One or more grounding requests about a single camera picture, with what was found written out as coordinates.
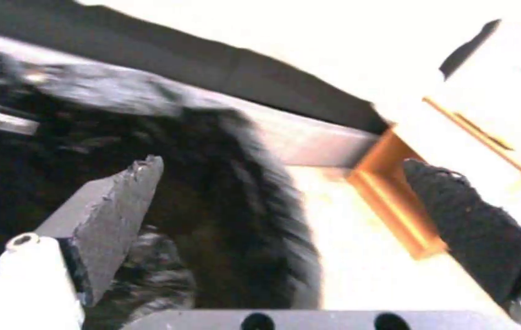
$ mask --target black fur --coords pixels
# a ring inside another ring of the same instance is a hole
[[[47,79],[26,81],[31,69]],[[0,134],[0,252],[83,183],[149,154],[164,159],[143,232],[87,309],[86,329],[167,308],[319,306],[321,268],[298,193],[239,111],[147,73],[4,55],[0,103],[41,122],[32,138]]]

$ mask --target white surface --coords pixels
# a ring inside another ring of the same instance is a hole
[[[415,261],[333,169],[289,167],[323,266],[323,309],[504,311],[447,253]]]
[[[503,20],[432,96],[521,152],[521,21]]]
[[[500,0],[79,2],[279,59],[375,103],[391,120],[440,83],[451,52],[515,11]]]

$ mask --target white holder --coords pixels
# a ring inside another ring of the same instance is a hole
[[[0,256],[0,330],[80,330],[82,305],[57,240],[18,235]]]

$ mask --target gray metal plate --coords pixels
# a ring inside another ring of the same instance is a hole
[[[521,330],[504,317],[473,312],[166,311],[123,330]]]

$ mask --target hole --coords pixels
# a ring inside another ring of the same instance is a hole
[[[240,330],[274,330],[274,322],[266,314],[253,313],[242,321]]]
[[[29,242],[31,239],[32,238],[30,238],[30,236],[28,236],[28,235],[22,236],[22,237],[14,240],[14,245],[21,246],[22,244]]]
[[[411,330],[405,320],[394,313],[380,314],[374,320],[376,330]]]

